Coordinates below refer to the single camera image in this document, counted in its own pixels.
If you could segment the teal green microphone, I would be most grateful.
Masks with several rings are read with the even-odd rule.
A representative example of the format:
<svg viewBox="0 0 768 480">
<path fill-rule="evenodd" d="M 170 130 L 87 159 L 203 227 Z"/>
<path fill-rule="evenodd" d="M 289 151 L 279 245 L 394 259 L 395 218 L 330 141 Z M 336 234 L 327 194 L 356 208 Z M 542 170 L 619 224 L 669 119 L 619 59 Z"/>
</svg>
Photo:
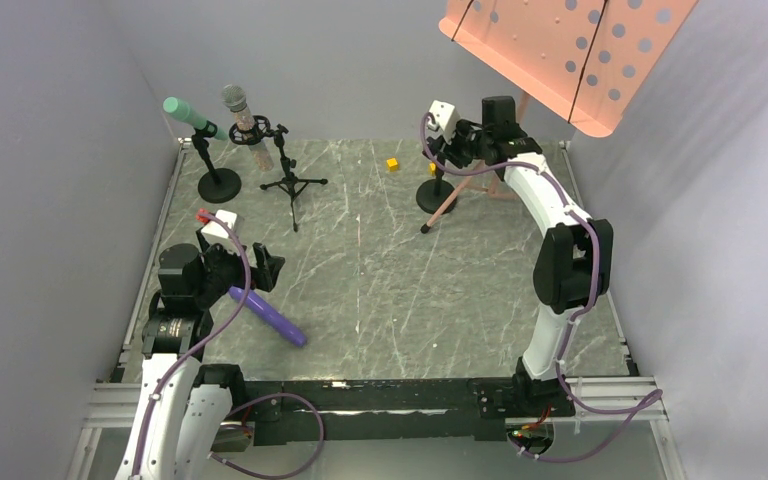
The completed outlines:
<svg viewBox="0 0 768 480">
<path fill-rule="evenodd" d="M 228 134 L 216 123 L 198 113 L 188 102 L 178 97 L 167 97 L 162 103 L 163 110 L 174 120 L 190 125 L 197 131 L 205 131 L 213 138 L 228 140 Z"/>
</svg>

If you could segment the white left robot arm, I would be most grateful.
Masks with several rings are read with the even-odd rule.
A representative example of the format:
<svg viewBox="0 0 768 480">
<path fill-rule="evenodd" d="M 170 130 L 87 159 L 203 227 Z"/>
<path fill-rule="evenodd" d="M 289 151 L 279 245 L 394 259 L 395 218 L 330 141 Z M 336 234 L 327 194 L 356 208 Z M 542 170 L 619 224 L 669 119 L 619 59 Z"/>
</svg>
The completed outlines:
<svg viewBox="0 0 768 480">
<path fill-rule="evenodd" d="M 202 362 L 210 309 L 243 286 L 239 255 L 220 244 L 177 244 L 159 257 L 159 289 L 142 333 L 140 398 L 118 479 L 193 479 L 217 433 L 246 401 L 239 366 Z"/>
</svg>

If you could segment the purple microphone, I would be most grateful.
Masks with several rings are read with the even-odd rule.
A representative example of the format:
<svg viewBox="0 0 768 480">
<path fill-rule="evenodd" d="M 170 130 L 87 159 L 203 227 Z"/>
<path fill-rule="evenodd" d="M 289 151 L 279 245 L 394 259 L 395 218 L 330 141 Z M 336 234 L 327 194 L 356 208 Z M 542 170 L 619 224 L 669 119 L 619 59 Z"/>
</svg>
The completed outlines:
<svg viewBox="0 0 768 480">
<path fill-rule="evenodd" d="M 243 298 L 244 289 L 232 286 L 228 290 L 228 294 L 235 302 L 242 303 L 260 320 L 294 346 L 304 347 L 307 344 L 307 336 L 302 330 L 254 290 L 250 291 L 246 298 Z"/>
</svg>

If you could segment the black round-base clip stand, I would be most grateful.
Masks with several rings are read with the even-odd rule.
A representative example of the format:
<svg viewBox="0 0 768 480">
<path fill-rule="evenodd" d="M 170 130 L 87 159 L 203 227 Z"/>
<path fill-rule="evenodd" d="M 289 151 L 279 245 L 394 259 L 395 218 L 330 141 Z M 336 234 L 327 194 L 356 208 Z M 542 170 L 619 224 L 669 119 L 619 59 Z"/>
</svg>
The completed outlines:
<svg viewBox="0 0 768 480">
<path fill-rule="evenodd" d="M 221 204 L 235 198 L 242 187 L 239 175 L 228 168 L 216 168 L 209 154 L 209 139 L 217 138 L 220 131 L 211 121 L 207 121 L 204 127 L 195 128 L 191 137 L 191 143 L 200 159 L 207 168 L 207 172 L 198 182 L 198 194 L 206 202 Z"/>
</svg>

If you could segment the silver glitter microphone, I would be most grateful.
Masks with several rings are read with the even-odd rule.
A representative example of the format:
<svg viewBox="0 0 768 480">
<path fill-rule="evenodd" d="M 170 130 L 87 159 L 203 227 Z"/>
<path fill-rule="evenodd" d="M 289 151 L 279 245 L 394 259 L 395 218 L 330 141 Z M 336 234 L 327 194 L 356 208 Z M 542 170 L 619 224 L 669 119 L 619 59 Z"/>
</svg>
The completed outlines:
<svg viewBox="0 0 768 480">
<path fill-rule="evenodd" d="M 240 138 L 248 142 L 250 153 L 258 168 L 264 172 L 272 170 L 274 162 L 265 144 L 262 141 L 254 143 L 256 121 L 248 106 L 244 89 L 239 85 L 226 85 L 222 89 L 221 98 L 223 104 L 234 115 Z"/>
</svg>

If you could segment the black tripod shock-mount stand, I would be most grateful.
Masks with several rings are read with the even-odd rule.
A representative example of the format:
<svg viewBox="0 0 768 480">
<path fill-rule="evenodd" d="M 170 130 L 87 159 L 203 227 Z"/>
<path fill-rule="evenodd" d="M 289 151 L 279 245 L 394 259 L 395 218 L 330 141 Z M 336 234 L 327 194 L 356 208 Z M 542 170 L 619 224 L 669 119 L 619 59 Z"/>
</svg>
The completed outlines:
<svg viewBox="0 0 768 480">
<path fill-rule="evenodd" d="M 261 143 L 266 138 L 273 140 L 273 143 L 280 154 L 279 161 L 283 177 L 274 182 L 261 184 L 260 189 L 266 191 L 270 188 L 277 187 L 290 197 L 292 228 L 294 232 L 298 232 L 299 224 L 296 219 L 295 200 L 308 185 L 327 185 L 328 180 L 325 178 L 308 179 L 299 177 L 294 172 L 294 168 L 297 166 L 297 160 L 289 157 L 285 152 L 285 135 L 289 130 L 282 124 L 277 124 L 275 127 L 272 127 L 269 119 L 263 115 L 254 115 L 253 119 L 254 124 L 248 130 L 243 130 L 237 124 L 233 124 L 228 131 L 230 141 L 236 145 L 254 146 Z"/>
</svg>

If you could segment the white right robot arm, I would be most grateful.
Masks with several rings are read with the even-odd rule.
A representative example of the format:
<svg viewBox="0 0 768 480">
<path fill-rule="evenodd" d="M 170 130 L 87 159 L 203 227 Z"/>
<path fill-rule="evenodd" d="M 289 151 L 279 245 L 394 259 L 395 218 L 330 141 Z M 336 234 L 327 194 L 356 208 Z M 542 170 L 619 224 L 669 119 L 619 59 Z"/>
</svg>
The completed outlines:
<svg viewBox="0 0 768 480">
<path fill-rule="evenodd" d="M 610 282 L 613 227 L 595 219 L 564 189 L 539 144 L 518 124 L 510 96 L 482 101 L 479 123 L 462 118 L 454 105 L 432 102 L 423 120 L 426 156 L 446 173 L 494 173 L 523 203 L 542 243 L 532 282 L 541 303 L 531 341 L 512 378 L 524 397 L 547 397 L 563 389 L 567 348 L 584 315 Z"/>
</svg>

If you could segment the black round-base holder stand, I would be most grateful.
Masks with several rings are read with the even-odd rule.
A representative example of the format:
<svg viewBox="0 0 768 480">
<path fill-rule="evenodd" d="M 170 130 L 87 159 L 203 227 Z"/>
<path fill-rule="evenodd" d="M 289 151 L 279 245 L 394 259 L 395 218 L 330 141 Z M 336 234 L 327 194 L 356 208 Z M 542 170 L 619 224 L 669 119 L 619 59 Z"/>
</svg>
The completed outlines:
<svg viewBox="0 0 768 480">
<path fill-rule="evenodd" d="M 434 214 L 454 192 L 455 187 L 444 179 L 444 174 L 437 168 L 436 175 L 424 181 L 416 190 L 415 200 L 419 208 Z"/>
</svg>

